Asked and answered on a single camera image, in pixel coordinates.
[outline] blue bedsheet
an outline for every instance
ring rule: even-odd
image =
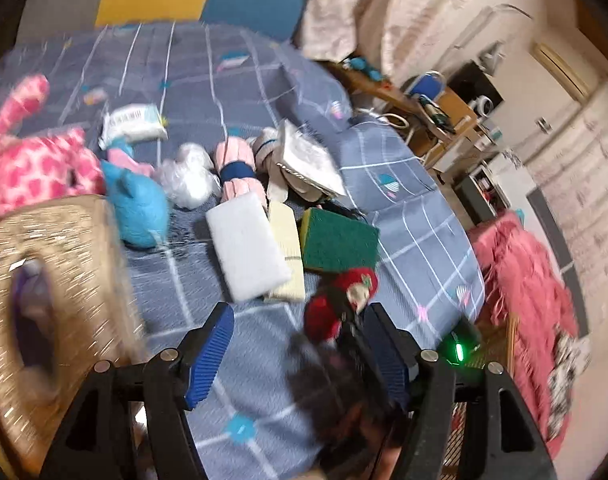
[[[248,56],[237,68],[225,57]],[[287,44],[249,31],[202,23],[105,28],[42,45],[18,47],[0,66],[0,104],[23,75],[41,72],[51,95],[20,135],[82,123],[97,149],[103,112],[155,103],[168,119],[169,139],[135,147],[135,159],[158,164],[180,144],[211,151],[229,135],[256,136],[282,118],[305,121],[341,167],[348,205],[380,229],[377,274],[381,302],[400,328],[434,348],[484,296],[465,232],[420,162],[388,126],[351,126],[350,102],[339,83]],[[103,88],[105,103],[84,104]],[[204,212],[175,210],[168,250],[126,250],[136,301],[151,352],[176,345],[226,299]],[[306,275],[311,295],[318,277]],[[312,464],[321,433],[354,393],[329,349],[301,334],[303,304],[234,305],[236,329],[209,397],[188,421],[210,478],[290,478]]]

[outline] sponge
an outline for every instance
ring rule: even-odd
[[[380,230],[323,209],[307,209],[300,227],[305,269],[344,272],[355,267],[375,268]]]
[[[275,240],[284,254],[286,264],[290,268],[290,280],[271,290],[265,298],[267,300],[304,301],[306,291],[302,252],[293,209],[286,204],[271,200],[268,206],[268,221]]]
[[[234,302],[250,300],[290,280],[290,269],[253,192],[206,212],[228,291]]]

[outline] green sponge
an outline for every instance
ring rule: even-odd
[[[355,267],[375,268],[380,230],[324,209],[307,209],[300,227],[305,269],[344,272]]]

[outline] metal screw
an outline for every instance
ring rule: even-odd
[[[422,353],[420,355],[422,359],[430,363],[434,363],[437,361],[437,359],[440,358],[440,356],[437,355],[437,352],[435,350],[422,350]]]
[[[162,350],[159,357],[162,359],[162,361],[175,361],[178,355],[179,354],[175,348],[167,348]]]
[[[103,374],[111,367],[110,362],[108,361],[98,361],[95,363],[93,370],[95,370],[98,374]]]
[[[504,373],[504,367],[495,361],[491,361],[488,364],[488,371],[495,375],[501,375]]]

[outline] air conditioner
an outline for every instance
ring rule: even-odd
[[[571,97],[585,103],[590,95],[588,85],[550,46],[535,43],[533,57],[559,82]]]

